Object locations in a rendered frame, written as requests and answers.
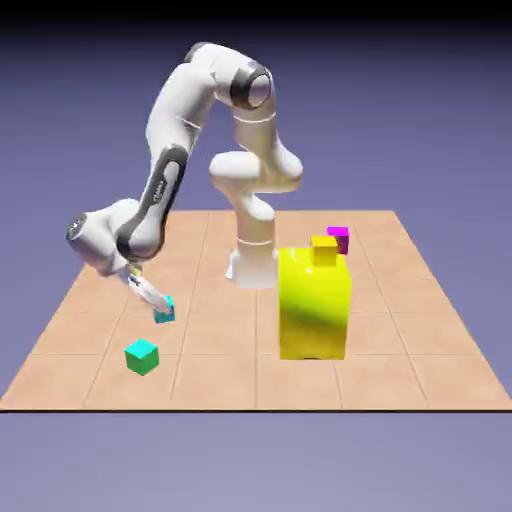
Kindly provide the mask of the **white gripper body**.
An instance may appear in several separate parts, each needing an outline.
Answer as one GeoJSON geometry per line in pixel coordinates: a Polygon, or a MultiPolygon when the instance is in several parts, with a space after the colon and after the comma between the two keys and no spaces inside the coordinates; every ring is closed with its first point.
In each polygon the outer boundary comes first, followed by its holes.
{"type": "Polygon", "coordinates": [[[157,311],[169,310],[167,298],[142,275],[130,274],[128,276],[128,285],[141,300],[157,311]]]}

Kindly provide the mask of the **small teal cube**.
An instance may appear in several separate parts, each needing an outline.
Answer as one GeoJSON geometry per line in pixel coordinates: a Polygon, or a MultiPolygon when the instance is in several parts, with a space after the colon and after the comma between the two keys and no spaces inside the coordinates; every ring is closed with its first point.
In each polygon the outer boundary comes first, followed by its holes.
{"type": "Polygon", "coordinates": [[[175,320],[174,301],[171,296],[166,296],[165,300],[166,307],[163,311],[160,311],[157,308],[153,309],[153,317],[157,324],[168,323],[175,320]]]}

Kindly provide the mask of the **small green cube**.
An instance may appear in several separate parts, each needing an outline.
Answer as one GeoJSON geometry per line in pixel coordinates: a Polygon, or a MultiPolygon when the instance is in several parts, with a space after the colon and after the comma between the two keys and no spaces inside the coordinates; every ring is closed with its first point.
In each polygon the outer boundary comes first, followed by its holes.
{"type": "Polygon", "coordinates": [[[124,349],[126,365],[133,372],[144,376],[159,365],[158,346],[139,339],[124,349]]]}

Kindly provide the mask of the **small yellow cube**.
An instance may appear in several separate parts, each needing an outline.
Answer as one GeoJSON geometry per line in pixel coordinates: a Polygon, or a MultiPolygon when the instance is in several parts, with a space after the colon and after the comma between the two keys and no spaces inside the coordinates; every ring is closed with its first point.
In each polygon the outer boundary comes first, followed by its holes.
{"type": "Polygon", "coordinates": [[[335,266],[338,255],[338,242],[329,235],[313,235],[311,242],[311,259],[314,266],[335,266]]]}

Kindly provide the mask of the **small magenta cube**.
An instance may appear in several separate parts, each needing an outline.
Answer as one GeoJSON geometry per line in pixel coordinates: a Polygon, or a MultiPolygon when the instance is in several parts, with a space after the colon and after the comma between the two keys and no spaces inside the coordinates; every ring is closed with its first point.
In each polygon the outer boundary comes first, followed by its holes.
{"type": "Polygon", "coordinates": [[[346,226],[328,226],[327,227],[327,235],[335,238],[338,246],[339,254],[348,254],[349,250],[349,242],[350,242],[350,232],[349,228],[346,226]]]}

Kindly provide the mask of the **large yellow box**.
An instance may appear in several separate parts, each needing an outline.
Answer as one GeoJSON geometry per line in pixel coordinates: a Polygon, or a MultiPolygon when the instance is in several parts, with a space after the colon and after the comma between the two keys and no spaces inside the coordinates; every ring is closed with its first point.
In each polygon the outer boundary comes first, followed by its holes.
{"type": "Polygon", "coordinates": [[[282,248],[278,261],[278,338],[283,360],[342,360],[352,280],[345,256],[313,262],[313,249],[282,248]]]}

